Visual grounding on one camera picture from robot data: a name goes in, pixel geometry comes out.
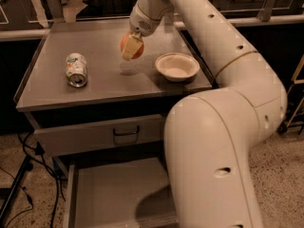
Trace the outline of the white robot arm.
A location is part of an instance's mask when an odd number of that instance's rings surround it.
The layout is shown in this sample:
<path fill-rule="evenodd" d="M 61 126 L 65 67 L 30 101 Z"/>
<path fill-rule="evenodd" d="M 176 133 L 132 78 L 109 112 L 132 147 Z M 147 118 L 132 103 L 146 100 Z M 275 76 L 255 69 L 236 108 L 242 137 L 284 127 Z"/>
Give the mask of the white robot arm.
<path fill-rule="evenodd" d="M 138 0 L 129 25 L 151 35 L 168 10 L 183 20 L 218 88 L 167 115 L 165 158 L 180 228 L 263 228 L 249 168 L 252 147 L 284 119 L 284 85 L 208 0 Z"/>

